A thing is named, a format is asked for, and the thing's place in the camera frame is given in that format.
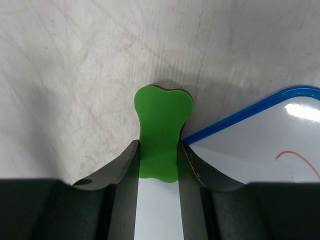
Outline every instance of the blue rim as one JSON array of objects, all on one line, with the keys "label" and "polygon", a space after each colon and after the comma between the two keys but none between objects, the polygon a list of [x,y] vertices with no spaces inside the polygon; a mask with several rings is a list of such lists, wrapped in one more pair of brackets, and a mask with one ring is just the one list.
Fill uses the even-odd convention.
[{"label": "blue rim", "polygon": [[241,122],[255,114],[258,114],[274,105],[277,105],[285,100],[295,97],[310,97],[320,100],[320,88],[308,85],[299,85],[285,88],[267,98],[258,101],[257,103],[238,111],[237,113],[228,116],[227,118],[218,121],[217,123],[206,127],[205,129],[196,132],[195,134],[183,139],[188,145],[194,144],[212,134],[215,134],[223,129],[226,129],[236,123]]}]

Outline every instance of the gray surface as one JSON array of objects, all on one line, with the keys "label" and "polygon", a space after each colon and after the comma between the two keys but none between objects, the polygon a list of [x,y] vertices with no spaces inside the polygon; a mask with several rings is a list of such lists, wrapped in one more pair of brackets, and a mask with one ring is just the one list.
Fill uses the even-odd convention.
[{"label": "gray surface", "polygon": [[0,3],[0,176],[93,173],[139,138],[136,91],[183,87],[188,136],[280,88],[320,86],[316,0]]}]

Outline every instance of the red line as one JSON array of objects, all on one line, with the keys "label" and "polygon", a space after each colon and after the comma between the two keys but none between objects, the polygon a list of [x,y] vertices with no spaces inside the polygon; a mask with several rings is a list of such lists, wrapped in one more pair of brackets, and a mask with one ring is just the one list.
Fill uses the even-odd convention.
[{"label": "red line", "polygon": [[304,162],[306,162],[306,164],[309,165],[309,167],[314,171],[314,173],[316,174],[316,176],[318,177],[318,179],[320,180],[320,174],[319,172],[315,169],[315,167],[311,164],[311,162],[309,162],[307,159],[305,159],[303,156],[301,156],[299,153],[296,153],[295,151],[283,151],[280,152],[276,157],[275,160],[277,161],[283,154],[293,154],[296,155],[297,157],[301,158]]}]

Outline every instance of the green block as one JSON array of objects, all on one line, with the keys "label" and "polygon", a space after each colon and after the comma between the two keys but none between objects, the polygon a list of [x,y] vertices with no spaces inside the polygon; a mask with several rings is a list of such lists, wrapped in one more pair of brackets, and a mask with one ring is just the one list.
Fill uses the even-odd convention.
[{"label": "green block", "polygon": [[178,141],[192,113],[191,96],[148,85],[136,93],[134,106],[140,119],[140,178],[176,182]]}]

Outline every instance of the table surface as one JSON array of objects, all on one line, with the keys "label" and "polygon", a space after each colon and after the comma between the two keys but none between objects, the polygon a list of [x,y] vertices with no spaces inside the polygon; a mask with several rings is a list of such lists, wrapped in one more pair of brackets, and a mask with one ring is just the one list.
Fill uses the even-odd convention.
[{"label": "table surface", "polygon": [[74,183],[139,138],[134,96],[194,99],[189,136],[287,86],[320,87],[316,0],[0,3],[3,178]]}]

